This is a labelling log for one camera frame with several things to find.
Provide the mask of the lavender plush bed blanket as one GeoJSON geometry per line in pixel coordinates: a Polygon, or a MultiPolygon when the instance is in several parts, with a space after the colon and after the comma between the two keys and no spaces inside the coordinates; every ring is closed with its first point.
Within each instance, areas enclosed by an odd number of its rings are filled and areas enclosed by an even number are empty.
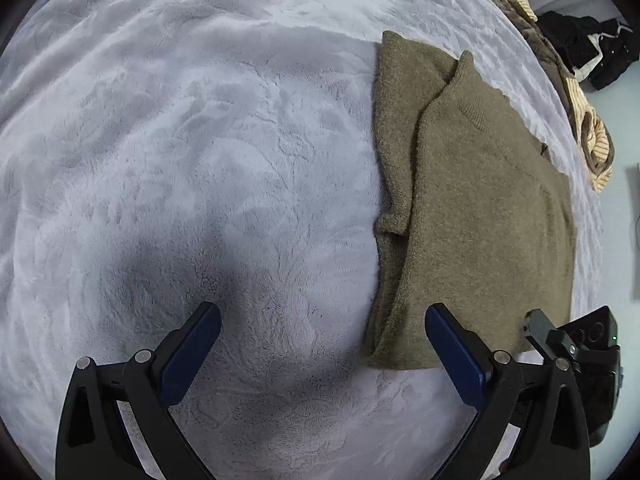
{"type": "Polygon", "coordinates": [[[360,361],[384,188],[384,30],[471,51],[572,182],[573,312],[598,196],[552,84],[490,0],[38,0],[1,58],[1,416],[41,477],[81,356],[219,340],[175,416],[221,479],[415,479],[470,417],[436,370],[360,361]]]}

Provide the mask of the olive knit sweater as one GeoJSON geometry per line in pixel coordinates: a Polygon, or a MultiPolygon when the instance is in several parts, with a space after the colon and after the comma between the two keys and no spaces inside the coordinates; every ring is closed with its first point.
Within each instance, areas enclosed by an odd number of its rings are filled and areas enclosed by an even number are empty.
{"type": "Polygon", "coordinates": [[[568,320],[570,181],[470,52],[384,32],[374,136],[390,203],[374,226],[380,273],[363,341],[372,367],[438,365],[424,330],[432,304],[510,352],[523,347],[530,310],[568,320]]]}

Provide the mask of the brown striped garment pile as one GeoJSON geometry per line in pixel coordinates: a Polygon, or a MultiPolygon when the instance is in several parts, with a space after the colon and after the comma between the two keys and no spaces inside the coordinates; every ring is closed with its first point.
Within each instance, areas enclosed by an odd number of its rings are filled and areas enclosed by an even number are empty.
{"type": "Polygon", "coordinates": [[[490,0],[523,36],[555,88],[566,111],[570,128],[582,153],[591,187],[601,193],[611,179],[614,143],[605,123],[588,101],[577,79],[565,66],[551,41],[538,27],[528,0],[490,0]]]}

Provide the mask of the black white garment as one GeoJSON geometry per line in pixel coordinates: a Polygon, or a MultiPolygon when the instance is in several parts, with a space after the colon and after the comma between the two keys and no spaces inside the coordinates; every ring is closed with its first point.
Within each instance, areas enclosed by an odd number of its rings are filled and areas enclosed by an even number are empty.
{"type": "Polygon", "coordinates": [[[639,35],[616,18],[600,22],[549,11],[538,16],[537,26],[574,77],[594,90],[615,82],[639,59],[639,35]]]}

